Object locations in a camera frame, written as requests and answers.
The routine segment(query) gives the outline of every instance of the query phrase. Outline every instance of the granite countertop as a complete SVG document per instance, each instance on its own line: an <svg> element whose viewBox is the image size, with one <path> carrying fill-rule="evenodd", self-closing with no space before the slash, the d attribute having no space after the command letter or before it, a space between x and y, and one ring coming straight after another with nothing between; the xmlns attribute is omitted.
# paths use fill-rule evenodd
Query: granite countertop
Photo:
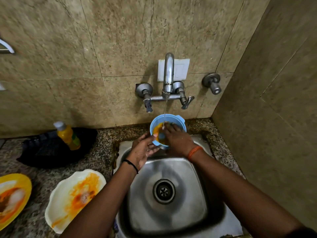
<svg viewBox="0 0 317 238"><path fill-rule="evenodd" d="M111 179L113 161L120 141L134 140L149 130L150 124L129 125L116 128L98 129L96 143L84 159L63 168L38 169L18 161L21 155L21 142L24 139L6 140L0 149L0 176L22 173L32 181L32 194L21 214L4 230L1 237L58 237L46 224L44 212L50 193L58 182L76 171L93 169L103 174L108 182ZM208 141L215 158L243 176L227 145L211 119L186 121L190 134L202 134Z"/></svg>

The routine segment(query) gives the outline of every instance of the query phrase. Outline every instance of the stainless steel sink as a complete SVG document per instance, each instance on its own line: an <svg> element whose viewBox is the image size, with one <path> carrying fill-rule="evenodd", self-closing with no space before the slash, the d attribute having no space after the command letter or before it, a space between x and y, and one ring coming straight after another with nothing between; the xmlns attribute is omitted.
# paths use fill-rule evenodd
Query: stainless steel sink
<svg viewBox="0 0 317 238"><path fill-rule="evenodd" d="M212 156L200 135L194 142ZM132 141L121 142L117 168ZM221 237L241 235L238 219L220 192L187 159L160 150L149 157L117 214L123 237Z"/></svg>

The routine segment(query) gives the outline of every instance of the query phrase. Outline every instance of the white switch plate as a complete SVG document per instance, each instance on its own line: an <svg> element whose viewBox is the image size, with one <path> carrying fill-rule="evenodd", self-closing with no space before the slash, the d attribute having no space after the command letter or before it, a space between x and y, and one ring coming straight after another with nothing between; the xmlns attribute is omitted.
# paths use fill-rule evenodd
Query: white switch plate
<svg viewBox="0 0 317 238"><path fill-rule="evenodd" d="M6 90L6 88L2 86L2 84L0 83L0 91L4 91L4 90Z"/></svg>
<svg viewBox="0 0 317 238"><path fill-rule="evenodd" d="M164 80L164 64L165 60L158 61L158 82ZM175 59L174 60L174 81L182 81L186 79L189 67L189 59Z"/></svg>

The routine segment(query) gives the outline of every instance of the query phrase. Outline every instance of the yellow plate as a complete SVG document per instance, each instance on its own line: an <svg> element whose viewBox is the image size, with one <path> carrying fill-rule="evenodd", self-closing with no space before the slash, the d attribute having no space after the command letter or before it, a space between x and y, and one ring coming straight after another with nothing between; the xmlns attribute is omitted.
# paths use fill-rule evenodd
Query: yellow plate
<svg viewBox="0 0 317 238"><path fill-rule="evenodd" d="M20 214L30 198L31 191L31 180L23 174L0 177L0 230Z"/></svg>

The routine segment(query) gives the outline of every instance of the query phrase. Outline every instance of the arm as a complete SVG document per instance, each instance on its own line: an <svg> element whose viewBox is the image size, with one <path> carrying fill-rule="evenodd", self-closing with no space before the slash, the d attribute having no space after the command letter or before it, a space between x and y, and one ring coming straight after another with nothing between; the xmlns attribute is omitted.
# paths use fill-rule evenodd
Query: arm
<svg viewBox="0 0 317 238"><path fill-rule="evenodd" d="M165 127L165 135L171 147L187 157L196 147L189 134L182 132L176 125L172 127L167 124ZM252 236L285 237L303 227L303 224L269 196L203 150L196 151L190 161L221 190L228 207Z"/></svg>
<svg viewBox="0 0 317 238"><path fill-rule="evenodd" d="M140 170L147 157L159 150L152 144L156 136L144 134L133 142L127 158ZM123 162L109 183L82 209L66 227L60 238L65 237L107 237L120 205L128 192L137 172L127 162Z"/></svg>

